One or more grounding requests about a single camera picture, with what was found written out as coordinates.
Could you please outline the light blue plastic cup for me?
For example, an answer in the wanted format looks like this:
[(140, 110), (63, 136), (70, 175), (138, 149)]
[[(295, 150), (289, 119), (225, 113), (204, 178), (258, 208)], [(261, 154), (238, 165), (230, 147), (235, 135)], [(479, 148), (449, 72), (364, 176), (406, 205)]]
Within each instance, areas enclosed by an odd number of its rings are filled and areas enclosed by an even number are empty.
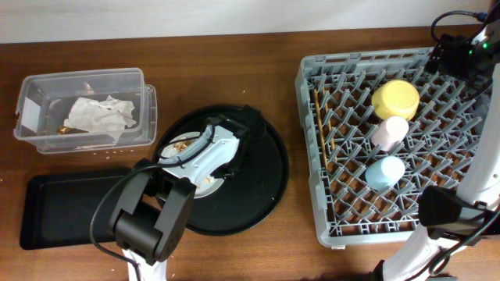
[(374, 162), (365, 172), (366, 182), (374, 190), (393, 187), (404, 175), (405, 163), (395, 156)]

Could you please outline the food scraps and rice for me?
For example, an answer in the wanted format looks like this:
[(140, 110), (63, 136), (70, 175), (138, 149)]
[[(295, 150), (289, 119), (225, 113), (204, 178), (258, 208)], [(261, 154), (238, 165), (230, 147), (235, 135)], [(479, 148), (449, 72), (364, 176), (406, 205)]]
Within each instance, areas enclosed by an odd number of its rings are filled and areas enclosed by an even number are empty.
[[(191, 145), (193, 142), (194, 142), (193, 140), (186, 140), (186, 141), (181, 141), (181, 142), (175, 143), (173, 145), (173, 150), (176, 153), (180, 153), (183, 150), (185, 150), (189, 145)], [(206, 183), (213, 183), (214, 181), (215, 180), (211, 176), (207, 176), (205, 178), (205, 182)]]

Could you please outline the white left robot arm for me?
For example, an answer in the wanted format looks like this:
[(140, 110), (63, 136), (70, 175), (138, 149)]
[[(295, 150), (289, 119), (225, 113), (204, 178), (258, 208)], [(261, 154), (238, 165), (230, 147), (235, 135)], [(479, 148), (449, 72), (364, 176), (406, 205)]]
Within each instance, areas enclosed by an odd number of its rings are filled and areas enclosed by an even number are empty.
[(142, 159), (115, 185), (122, 192), (109, 219), (109, 230), (122, 249), (117, 254), (98, 243), (102, 252), (129, 265), (131, 280), (163, 280), (166, 259), (188, 224), (195, 197), (208, 177), (228, 180), (236, 175), (252, 144), (266, 132), (260, 111), (245, 106), (234, 117), (205, 119), (202, 130), (187, 138), (189, 145), (158, 161)]

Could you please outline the grey plate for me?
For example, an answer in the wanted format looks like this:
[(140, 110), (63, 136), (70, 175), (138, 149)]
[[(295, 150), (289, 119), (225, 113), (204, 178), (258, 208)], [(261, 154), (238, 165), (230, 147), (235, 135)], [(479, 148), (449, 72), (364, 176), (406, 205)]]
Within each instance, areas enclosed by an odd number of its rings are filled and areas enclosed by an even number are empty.
[[(159, 149), (160, 157), (161, 158), (172, 158), (173, 156), (179, 154), (173, 150), (173, 145), (175, 143), (178, 143), (181, 141), (186, 141), (186, 140), (195, 141), (195, 139), (198, 136), (199, 136), (199, 132), (187, 132), (187, 133), (182, 133), (181, 135), (173, 138), (172, 140), (169, 140), (165, 147), (161, 147)], [(200, 183), (198, 185), (197, 190), (195, 191), (195, 199), (209, 196), (210, 194), (215, 192), (224, 182), (223, 179), (215, 178), (213, 176), (212, 176), (212, 178), (215, 180), (213, 183), (206, 183), (204, 180), (202, 183)]]

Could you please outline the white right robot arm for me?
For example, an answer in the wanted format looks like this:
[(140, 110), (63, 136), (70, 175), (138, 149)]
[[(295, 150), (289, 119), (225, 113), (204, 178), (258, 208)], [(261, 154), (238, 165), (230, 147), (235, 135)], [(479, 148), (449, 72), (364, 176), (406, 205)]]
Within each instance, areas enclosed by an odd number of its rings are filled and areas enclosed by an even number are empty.
[(440, 274), (456, 252), (499, 235), (499, 3), (472, 16), (482, 23), (476, 33), (436, 37), (425, 69), (466, 81), (476, 90), (470, 101), (491, 91), (476, 154), (455, 192), (423, 191), (420, 224), (395, 255), (377, 264), (371, 280), (425, 280)]

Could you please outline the yellow plastic bowl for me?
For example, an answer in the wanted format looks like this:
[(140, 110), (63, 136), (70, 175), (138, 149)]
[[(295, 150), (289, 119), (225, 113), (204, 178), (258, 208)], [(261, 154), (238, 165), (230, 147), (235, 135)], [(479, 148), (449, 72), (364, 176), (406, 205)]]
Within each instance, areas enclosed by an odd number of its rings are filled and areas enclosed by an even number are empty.
[(400, 116), (409, 121), (415, 116), (419, 103), (418, 90), (404, 80), (391, 80), (385, 83), (371, 98), (375, 114), (383, 120)]

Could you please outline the pink plastic cup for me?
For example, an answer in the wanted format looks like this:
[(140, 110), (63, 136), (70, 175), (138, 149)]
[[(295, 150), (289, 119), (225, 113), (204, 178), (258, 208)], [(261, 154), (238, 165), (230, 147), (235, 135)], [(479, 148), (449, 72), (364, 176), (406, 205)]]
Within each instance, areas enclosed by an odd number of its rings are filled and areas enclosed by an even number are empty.
[(380, 145), (382, 151), (390, 151), (401, 142), (409, 131), (409, 124), (401, 116), (391, 116), (384, 120), (371, 137), (373, 145)]

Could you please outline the gold snack wrapper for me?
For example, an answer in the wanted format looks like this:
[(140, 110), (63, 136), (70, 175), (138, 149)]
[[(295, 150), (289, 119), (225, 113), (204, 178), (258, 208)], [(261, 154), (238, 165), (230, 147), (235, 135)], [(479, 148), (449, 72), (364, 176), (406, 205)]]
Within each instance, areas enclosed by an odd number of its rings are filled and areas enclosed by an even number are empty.
[(79, 129), (71, 128), (68, 126), (60, 126), (57, 129), (58, 135), (67, 135), (67, 134), (75, 134), (75, 133), (85, 133), (85, 130), (79, 130)]

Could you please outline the white paper napkin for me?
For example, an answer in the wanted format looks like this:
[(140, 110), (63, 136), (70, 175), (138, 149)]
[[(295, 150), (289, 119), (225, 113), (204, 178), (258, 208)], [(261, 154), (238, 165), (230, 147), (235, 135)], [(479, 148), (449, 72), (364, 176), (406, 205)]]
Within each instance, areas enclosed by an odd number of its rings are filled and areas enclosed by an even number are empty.
[(118, 141), (126, 128), (137, 123), (132, 116), (134, 109), (132, 101), (122, 101), (110, 95), (105, 101), (78, 98), (63, 125), (89, 133), (106, 132)]

